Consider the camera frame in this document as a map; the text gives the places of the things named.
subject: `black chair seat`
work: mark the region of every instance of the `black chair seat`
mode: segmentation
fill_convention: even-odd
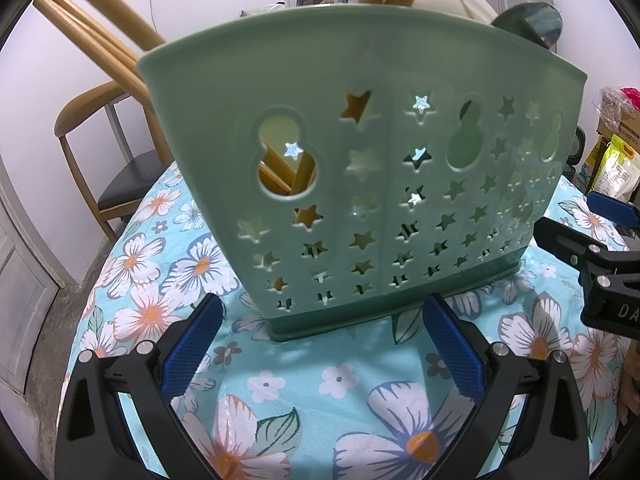
[[[104,190],[98,199],[98,209],[104,211],[143,198],[162,173],[164,169],[156,150],[136,156]]]

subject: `blue gripper pad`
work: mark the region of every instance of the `blue gripper pad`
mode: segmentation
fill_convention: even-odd
[[[640,226],[638,209],[610,196],[593,191],[587,195],[587,206],[592,213],[604,216],[625,229],[634,229]]]
[[[447,366],[460,394],[476,404],[484,398],[484,365],[444,300],[429,296],[422,304],[422,322]]]
[[[189,325],[162,364],[160,392],[166,402],[185,393],[223,317],[220,298],[207,294],[189,319],[183,321]]]

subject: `metal spoon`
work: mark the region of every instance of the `metal spoon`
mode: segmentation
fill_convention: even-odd
[[[492,25],[549,49],[562,33],[562,16],[548,3],[526,2],[505,10]]]

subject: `tablecloth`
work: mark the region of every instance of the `tablecloth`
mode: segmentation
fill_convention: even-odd
[[[592,214],[562,177],[546,216],[626,250],[609,221]],[[175,163],[150,190],[116,243],[88,298],[74,339],[78,354],[121,355],[157,340],[207,292],[226,319],[183,396],[171,404],[212,466],[233,479],[421,479],[472,407],[460,396],[418,310],[284,343],[227,263]],[[577,271],[532,241],[520,270],[448,298],[462,318],[521,356],[570,358],[586,412],[590,467],[609,449],[628,340],[585,327]],[[127,421],[148,468],[166,474],[132,402]],[[516,396],[482,472],[495,468],[523,407]]]

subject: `silver bolt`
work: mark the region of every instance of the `silver bolt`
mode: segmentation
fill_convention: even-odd
[[[494,343],[491,348],[493,349],[494,353],[496,355],[499,355],[500,357],[504,357],[509,353],[509,347],[504,343]]]
[[[78,356],[78,361],[80,361],[81,363],[88,363],[93,355],[94,353],[91,352],[91,350],[83,350]]]
[[[154,344],[151,341],[143,341],[142,343],[138,343],[138,346],[136,346],[136,352],[142,355],[151,354],[153,349]]]
[[[608,288],[611,286],[611,280],[605,276],[604,274],[601,274],[600,276],[597,277],[598,280],[598,284],[602,287],[602,288]]]
[[[566,354],[562,350],[556,350],[554,352],[554,359],[557,363],[565,363],[566,362]]]

